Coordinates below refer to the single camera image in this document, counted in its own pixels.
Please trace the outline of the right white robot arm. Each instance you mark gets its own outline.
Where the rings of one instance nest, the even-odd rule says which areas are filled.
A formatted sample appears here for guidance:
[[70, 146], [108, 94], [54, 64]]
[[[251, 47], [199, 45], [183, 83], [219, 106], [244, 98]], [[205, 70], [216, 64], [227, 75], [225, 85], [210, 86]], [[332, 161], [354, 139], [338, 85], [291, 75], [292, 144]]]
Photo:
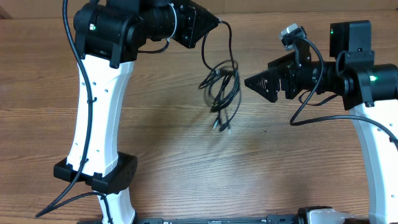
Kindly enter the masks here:
[[375, 64], [371, 23], [332, 23], [329, 62], [312, 60], [318, 49], [302, 26], [292, 24], [279, 37], [287, 54], [245, 85], [272, 103], [281, 91], [288, 99], [299, 98], [302, 106], [314, 94], [341, 97], [343, 119], [351, 120], [358, 134], [369, 189], [367, 218], [316, 206], [301, 208], [294, 223], [396, 223], [397, 67]]

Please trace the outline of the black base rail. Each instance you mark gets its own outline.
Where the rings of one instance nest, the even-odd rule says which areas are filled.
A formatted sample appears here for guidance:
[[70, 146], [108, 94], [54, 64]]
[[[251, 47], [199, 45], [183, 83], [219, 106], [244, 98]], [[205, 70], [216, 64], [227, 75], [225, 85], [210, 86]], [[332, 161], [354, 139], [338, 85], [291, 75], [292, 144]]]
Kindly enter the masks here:
[[339, 212], [328, 206], [299, 208], [296, 214], [269, 214], [265, 217], [246, 218], [135, 218], [134, 224], [343, 224], [376, 223], [373, 217]]

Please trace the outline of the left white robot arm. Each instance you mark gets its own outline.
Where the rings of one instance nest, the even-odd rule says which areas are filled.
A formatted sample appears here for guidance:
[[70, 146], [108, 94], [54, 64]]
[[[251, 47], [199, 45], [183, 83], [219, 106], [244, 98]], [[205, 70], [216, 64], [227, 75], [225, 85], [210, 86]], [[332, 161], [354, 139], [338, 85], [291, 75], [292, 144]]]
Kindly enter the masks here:
[[67, 36], [80, 73], [76, 128], [70, 153], [53, 174], [70, 185], [89, 185], [103, 223], [136, 219], [129, 186], [137, 158], [117, 145], [124, 92], [143, 45], [175, 40], [192, 49], [218, 24], [193, 1], [90, 1], [75, 14]]

